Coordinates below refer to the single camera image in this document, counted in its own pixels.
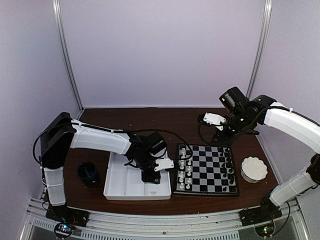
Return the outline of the white plastic compartment tray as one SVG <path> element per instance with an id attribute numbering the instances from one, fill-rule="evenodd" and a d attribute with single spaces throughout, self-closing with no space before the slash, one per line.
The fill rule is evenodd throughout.
<path id="1" fill-rule="evenodd" d="M 139 168 L 125 166 L 124 155 L 110 153 L 103 195 L 110 201 L 157 201 L 169 200 L 172 195 L 170 173 L 161 170 L 160 183 L 142 181 Z"/>

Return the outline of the white piece passed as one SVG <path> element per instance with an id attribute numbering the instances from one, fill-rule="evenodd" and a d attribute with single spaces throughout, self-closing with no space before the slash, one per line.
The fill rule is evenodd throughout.
<path id="1" fill-rule="evenodd" d="M 184 161 L 181 161 L 180 164 L 179 164 L 179 168 L 180 168 L 181 170 L 183 170 L 184 167 L 185 167 L 185 162 L 184 162 Z"/>

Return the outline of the white piece placed later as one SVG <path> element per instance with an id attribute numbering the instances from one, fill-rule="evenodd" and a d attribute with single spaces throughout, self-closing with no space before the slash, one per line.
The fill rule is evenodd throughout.
<path id="1" fill-rule="evenodd" d="M 178 174 L 178 181 L 180 182 L 180 183 L 183 183 L 184 182 L 184 172 L 183 171 L 181 171 L 179 174 Z"/>

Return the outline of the black white chess board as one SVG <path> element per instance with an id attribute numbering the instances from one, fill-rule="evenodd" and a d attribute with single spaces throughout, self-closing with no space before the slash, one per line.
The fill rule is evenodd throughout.
<path id="1" fill-rule="evenodd" d="M 211 197 L 238 197 L 240 195 L 236 165 L 230 146 L 205 146 L 185 144 L 177 146 L 177 157 L 180 159 L 181 149 L 186 149 L 184 169 L 178 163 L 175 174 L 173 193 L 176 195 L 195 195 Z M 188 166 L 192 166 L 188 176 Z M 179 173 L 184 172 L 184 188 L 180 189 Z"/>

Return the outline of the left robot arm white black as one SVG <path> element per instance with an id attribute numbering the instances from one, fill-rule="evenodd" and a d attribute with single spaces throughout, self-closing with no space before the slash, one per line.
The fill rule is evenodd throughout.
<path id="1" fill-rule="evenodd" d="M 159 130 L 148 136 L 109 129 L 72 119 L 60 113 L 39 135 L 44 173 L 52 213 L 61 222 L 72 218 L 66 207 L 64 165 L 69 149 L 110 153 L 103 195 L 110 201 L 157 201 L 171 198 L 170 174 L 174 167 Z"/>

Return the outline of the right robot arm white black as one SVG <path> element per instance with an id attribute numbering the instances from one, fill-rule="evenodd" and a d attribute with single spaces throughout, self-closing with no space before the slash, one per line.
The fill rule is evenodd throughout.
<path id="1" fill-rule="evenodd" d="M 272 151 L 279 151 L 276 157 L 285 157 L 285 166 L 293 164 L 290 172 L 302 168 L 261 199 L 256 210 L 259 220 L 268 220 L 281 205 L 320 185 L 319 123 L 266 95 L 249 100 L 236 87 L 219 99 L 228 115 L 206 113 L 202 117 L 206 124 L 216 127 L 211 140 L 214 145 L 230 145 L 248 130 L 253 131 L 257 125 L 267 126 L 286 134 L 282 138 L 285 143 L 274 143 L 271 147 Z"/>

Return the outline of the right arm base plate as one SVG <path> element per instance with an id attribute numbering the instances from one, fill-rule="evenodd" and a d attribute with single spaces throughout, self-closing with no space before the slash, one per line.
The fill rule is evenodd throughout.
<path id="1" fill-rule="evenodd" d="M 245 208 L 239 212 L 240 221 L 243 227 L 269 222 L 276 218 L 280 218 L 282 215 L 283 214 L 279 209 L 270 212 L 261 206 Z"/>

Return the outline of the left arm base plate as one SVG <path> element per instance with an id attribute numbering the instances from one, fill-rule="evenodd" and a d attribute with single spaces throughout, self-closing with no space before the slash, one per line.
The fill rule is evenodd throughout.
<path id="1" fill-rule="evenodd" d="M 66 204 L 52 206 L 49 204 L 45 217 L 71 226 L 86 227 L 90 213 L 86 210 L 70 208 Z"/>

